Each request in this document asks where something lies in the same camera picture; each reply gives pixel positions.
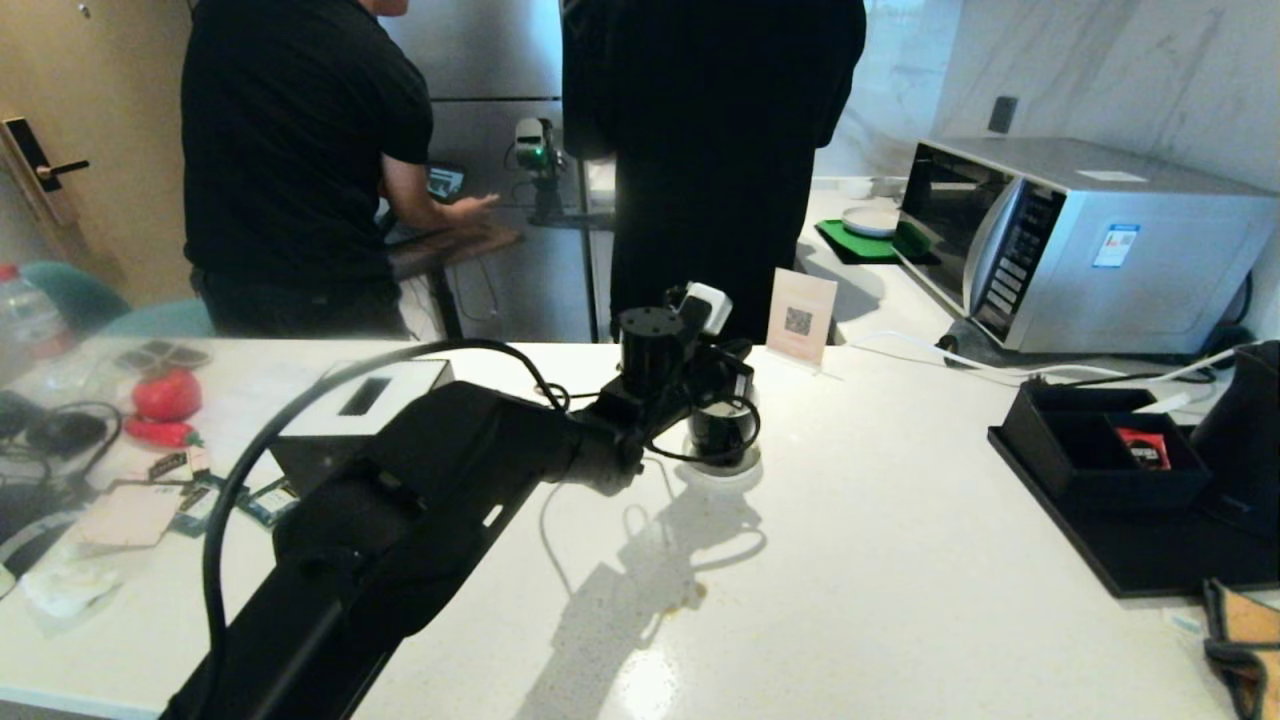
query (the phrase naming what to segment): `microwave oven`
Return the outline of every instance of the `microwave oven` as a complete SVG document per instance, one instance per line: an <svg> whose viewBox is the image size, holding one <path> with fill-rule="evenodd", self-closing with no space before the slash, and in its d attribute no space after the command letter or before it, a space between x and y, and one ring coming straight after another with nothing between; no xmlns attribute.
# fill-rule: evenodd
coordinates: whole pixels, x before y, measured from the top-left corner
<svg viewBox="0 0 1280 720"><path fill-rule="evenodd" d="M1275 193L1079 140L925 140L895 250L1005 350L1193 355L1277 209Z"/></svg>

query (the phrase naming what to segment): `plastic bottle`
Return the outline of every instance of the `plastic bottle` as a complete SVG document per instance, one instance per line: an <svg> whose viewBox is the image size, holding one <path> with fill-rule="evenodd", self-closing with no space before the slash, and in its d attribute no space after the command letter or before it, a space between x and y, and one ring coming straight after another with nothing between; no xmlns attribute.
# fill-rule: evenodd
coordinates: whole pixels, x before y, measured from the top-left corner
<svg viewBox="0 0 1280 720"><path fill-rule="evenodd" d="M45 384L61 384L56 365L76 338L54 301L23 279L17 265L0 265L0 340L8 379L35 365L44 366Z"/></svg>

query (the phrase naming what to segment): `person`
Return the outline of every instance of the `person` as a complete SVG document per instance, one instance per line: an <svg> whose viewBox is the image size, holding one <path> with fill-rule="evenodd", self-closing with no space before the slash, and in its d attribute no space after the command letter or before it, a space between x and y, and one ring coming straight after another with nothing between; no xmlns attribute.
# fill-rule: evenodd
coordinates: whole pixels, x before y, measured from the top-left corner
<svg viewBox="0 0 1280 720"><path fill-rule="evenodd" d="M614 318L698 281L733 301L721 337L764 342L865 31L859 0L567 8L566 149L617 161Z"/></svg>
<svg viewBox="0 0 1280 720"><path fill-rule="evenodd" d="M182 77L192 284L219 334L408 337L379 188L425 229L495 196L426 191L431 105L378 24L408 0L205 0Z"/></svg>

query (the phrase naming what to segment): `red object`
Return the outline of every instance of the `red object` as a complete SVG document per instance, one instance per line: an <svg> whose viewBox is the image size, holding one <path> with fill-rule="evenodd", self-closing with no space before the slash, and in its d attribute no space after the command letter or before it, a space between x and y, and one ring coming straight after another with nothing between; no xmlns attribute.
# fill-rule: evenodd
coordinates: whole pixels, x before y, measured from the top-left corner
<svg viewBox="0 0 1280 720"><path fill-rule="evenodd" d="M152 423L134 415L124 419L124 432L129 437L164 447L200 445L200 433L187 423Z"/></svg>
<svg viewBox="0 0 1280 720"><path fill-rule="evenodd" d="M172 368L133 387L133 405L147 420L186 420L200 410L200 380L186 368Z"/></svg>
<svg viewBox="0 0 1280 720"><path fill-rule="evenodd" d="M1169 450L1165 447L1165 436L1160 433L1146 433L1133 428L1116 428L1116 434L1124 441L1133 459L1142 465L1143 470L1169 470Z"/></svg>

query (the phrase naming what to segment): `teal chair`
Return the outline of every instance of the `teal chair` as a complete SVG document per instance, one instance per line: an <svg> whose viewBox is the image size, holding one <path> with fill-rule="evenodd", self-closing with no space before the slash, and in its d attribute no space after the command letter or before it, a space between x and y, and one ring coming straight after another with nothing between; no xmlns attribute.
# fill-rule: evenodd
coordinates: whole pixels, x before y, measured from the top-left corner
<svg viewBox="0 0 1280 720"><path fill-rule="evenodd" d="M22 277L54 301L77 338L214 337L214 323L200 299L134 310L114 290L67 263L29 263Z"/></svg>

